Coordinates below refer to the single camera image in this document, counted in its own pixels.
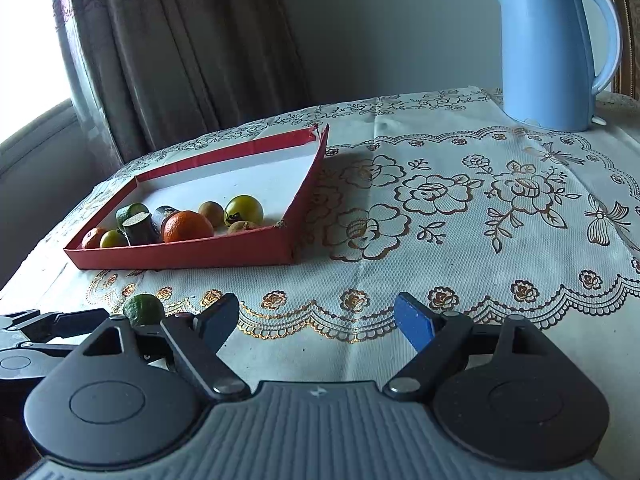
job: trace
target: blue kettle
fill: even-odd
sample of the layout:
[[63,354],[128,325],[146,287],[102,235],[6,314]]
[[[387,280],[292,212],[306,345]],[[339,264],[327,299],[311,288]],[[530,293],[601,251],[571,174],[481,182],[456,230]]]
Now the blue kettle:
[[607,60],[596,76],[582,0],[498,1],[504,112],[516,121],[563,132],[582,132],[592,120],[598,122],[596,94],[613,78],[622,56],[613,2],[594,0],[609,35]]

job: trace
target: red box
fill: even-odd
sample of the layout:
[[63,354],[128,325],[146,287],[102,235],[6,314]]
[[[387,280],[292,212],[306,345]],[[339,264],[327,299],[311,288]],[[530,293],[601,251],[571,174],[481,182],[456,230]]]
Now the red box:
[[[78,269],[186,269],[290,264],[320,171],[329,126],[263,137],[191,156],[133,177],[65,246]],[[255,196],[270,224],[213,238],[109,249],[81,249],[94,227],[116,227],[115,212],[143,202],[197,211],[240,194]]]

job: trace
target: screw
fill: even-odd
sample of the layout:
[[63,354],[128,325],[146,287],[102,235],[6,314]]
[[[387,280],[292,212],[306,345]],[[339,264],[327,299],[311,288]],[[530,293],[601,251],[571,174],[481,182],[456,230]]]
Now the screw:
[[420,383],[413,377],[398,377],[389,382],[389,389],[395,394],[410,394],[420,389]]
[[213,391],[220,395],[239,394],[246,385],[236,378],[221,379],[213,385]]

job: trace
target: wooden chair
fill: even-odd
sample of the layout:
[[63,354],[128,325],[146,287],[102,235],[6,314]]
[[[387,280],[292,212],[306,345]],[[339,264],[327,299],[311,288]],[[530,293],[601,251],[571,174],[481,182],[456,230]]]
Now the wooden chair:
[[612,90],[640,100],[640,0],[613,0],[622,25],[622,62]]

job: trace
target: white lace tablecloth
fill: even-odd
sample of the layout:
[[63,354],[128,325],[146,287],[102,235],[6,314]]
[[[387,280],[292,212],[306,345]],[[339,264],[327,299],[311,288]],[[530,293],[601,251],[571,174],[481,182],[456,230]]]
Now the white lace tablecloth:
[[[608,126],[581,134],[523,128],[499,92],[466,88],[321,105],[140,158],[101,183],[33,250],[0,292],[26,308],[119,312],[150,292],[168,313],[241,300],[220,351],[259,380],[383,384],[414,354],[395,330],[408,291],[479,322],[520,313],[601,388],[609,431],[597,461],[640,476],[640,108],[604,94]],[[313,123],[329,148],[299,263],[287,267],[79,271],[63,245],[132,174],[196,152]]]

